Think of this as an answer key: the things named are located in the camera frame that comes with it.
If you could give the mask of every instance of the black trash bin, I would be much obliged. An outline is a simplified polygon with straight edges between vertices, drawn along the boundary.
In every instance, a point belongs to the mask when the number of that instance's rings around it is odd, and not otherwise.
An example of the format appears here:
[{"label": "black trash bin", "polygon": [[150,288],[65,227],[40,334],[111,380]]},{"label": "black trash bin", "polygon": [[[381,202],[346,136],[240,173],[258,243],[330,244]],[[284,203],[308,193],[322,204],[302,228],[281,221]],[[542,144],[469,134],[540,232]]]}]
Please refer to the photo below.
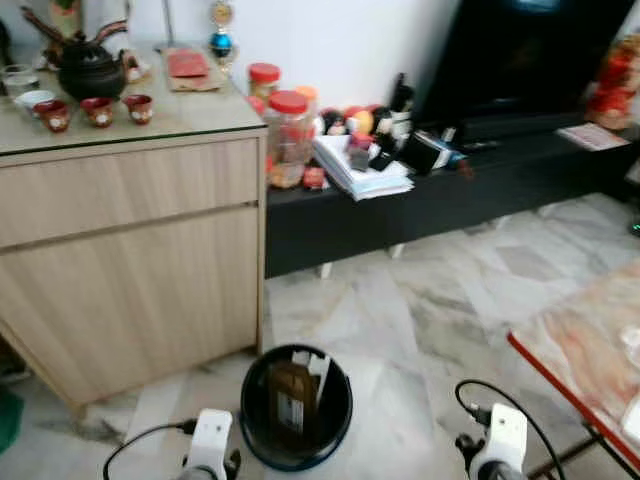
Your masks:
[{"label": "black trash bin", "polygon": [[320,464],[340,445],[351,423],[353,395],[348,377],[331,359],[320,404],[316,441],[305,451],[292,451],[273,441],[269,420],[268,378],[271,365],[291,360],[293,352],[307,351],[321,358],[321,350],[307,345],[284,345],[257,359],[242,385],[240,428],[249,449],[265,465],[299,472]]}]

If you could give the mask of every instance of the marble tabletop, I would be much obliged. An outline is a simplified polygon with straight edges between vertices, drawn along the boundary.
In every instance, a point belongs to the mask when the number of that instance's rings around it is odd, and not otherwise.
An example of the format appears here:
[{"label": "marble tabletop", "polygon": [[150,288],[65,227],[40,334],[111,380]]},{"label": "marble tabletop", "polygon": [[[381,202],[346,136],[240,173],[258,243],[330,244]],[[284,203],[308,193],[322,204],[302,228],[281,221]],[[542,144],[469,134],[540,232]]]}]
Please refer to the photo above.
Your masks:
[{"label": "marble tabletop", "polygon": [[640,469],[640,445],[620,427],[640,394],[640,353],[623,332],[640,329],[640,259],[509,333],[511,344]]}]

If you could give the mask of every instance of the cabinet door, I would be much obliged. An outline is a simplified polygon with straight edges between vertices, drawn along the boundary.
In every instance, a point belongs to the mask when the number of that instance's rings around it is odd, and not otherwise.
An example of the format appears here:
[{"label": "cabinet door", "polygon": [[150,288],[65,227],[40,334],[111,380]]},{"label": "cabinet door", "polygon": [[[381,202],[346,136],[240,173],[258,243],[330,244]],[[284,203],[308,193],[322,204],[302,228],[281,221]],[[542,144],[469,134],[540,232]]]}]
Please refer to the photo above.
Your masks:
[{"label": "cabinet door", "polygon": [[84,404],[256,342],[258,210],[0,257],[0,317]]},{"label": "cabinet door", "polygon": [[0,247],[258,199],[255,139],[0,169]]}]

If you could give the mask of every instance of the black cable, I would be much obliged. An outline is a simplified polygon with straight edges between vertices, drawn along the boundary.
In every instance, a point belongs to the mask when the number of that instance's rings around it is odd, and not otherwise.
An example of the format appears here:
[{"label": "black cable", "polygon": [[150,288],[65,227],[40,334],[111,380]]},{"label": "black cable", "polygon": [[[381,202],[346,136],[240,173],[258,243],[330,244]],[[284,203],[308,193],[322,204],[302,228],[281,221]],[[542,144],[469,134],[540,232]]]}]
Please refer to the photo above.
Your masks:
[{"label": "black cable", "polygon": [[567,477],[565,477],[565,475],[564,475],[564,470],[562,469],[562,464],[560,463],[560,460],[558,459],[558,455],[556,455],[555,450],[551,446],[551,442],[549,441],[547,436],[543,433],[542,429],[538,426],[538,424],[533,419],[533,417],[529,414],[529,412],[527,412],[527,410],[522,405],[520,405],[517,402],[516,399],[514,399],[508,393],[503,392],[498,387],[495,387],[495,386],[491,385],[490,383],[483,382],[482,380],[463,380],[462,382],[460,382],[460,383],[458,383],[456,385],[456,390],[455,390],[456,400],[458,400],[458,403],[460,404],[460,406],[462,408],[464,408],[474,418],[476,417],[477,409],[474,410],[473,408],[467,406],[467,404],[465,404],[462,401],[462,398],[460,397],[460,390],[462,390],[462,387],[464,387],[466,385],[478,385],[480,387],[487,388],[487,389],[497,393],[498,395],[502,396],[503,398],[509,400],[509,402],[511,402],[511,404],[514,407],[516,407],[518,410],[520,410],[523,413],[523,415],[525,417],[527,417],[527,420],[533,426],[533,429],[536,431],[536,433],[538,434],[538,436],[542,440],[542,443],[544,443],[544,446],[546,447],[547,451],[549,452],[549,455],[551,456],[551,460],[553,460],[553,463],[556,466],[556,470],[558,471],[558,475],[560,475],[560,479],[561,480],[566,480]]},{"label": "black cable", "polygon": [[109,458],[107,458],[107,461],[104,462],[104,466],[102,467],[102,479],[103,480],[110,480],[110,477],[109,477],[109,465],[111,464],[111,461],[114,458],[116,458],[116,456],[120,452],[122,452],[125,448],[127,448],[132,443],[140,440],[142,437],[146,437],[147,435],[149,435],[149,434],[151,434],[153,432],[157,432],[159,430],[167,430],[167,429],[171,429],[171,428],[182,430],[185,434],[192,435],[194,430],[195,430],[195,428],[196,428],[196,423],[197,423],[197,420],[195,418],[190,418],[189,420],[186,420],[186,421],[180,422],[180,423],[167,423],[167,424],[164,424],[164,425],[158,425],[157,427],[153,427],[153,428],[150,428],[148,430],[145,430],[142,433],[139,433],[138,435],[133,437],[128,442],[123,443],[118,448],[116,448],[116,450],[109,456]]}]

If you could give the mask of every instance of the television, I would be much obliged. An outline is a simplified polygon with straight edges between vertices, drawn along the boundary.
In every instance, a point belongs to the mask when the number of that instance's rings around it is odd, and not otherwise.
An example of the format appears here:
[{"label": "television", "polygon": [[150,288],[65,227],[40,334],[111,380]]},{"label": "television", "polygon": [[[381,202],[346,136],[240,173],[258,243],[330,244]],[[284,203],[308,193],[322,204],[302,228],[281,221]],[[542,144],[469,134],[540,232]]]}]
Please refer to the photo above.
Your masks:
[{"label": "television", "polygon": [[461,0],[439,64],[416,92],[414,125],[503,118],[508,130],[518,119],[579,111],[633,3]]}]

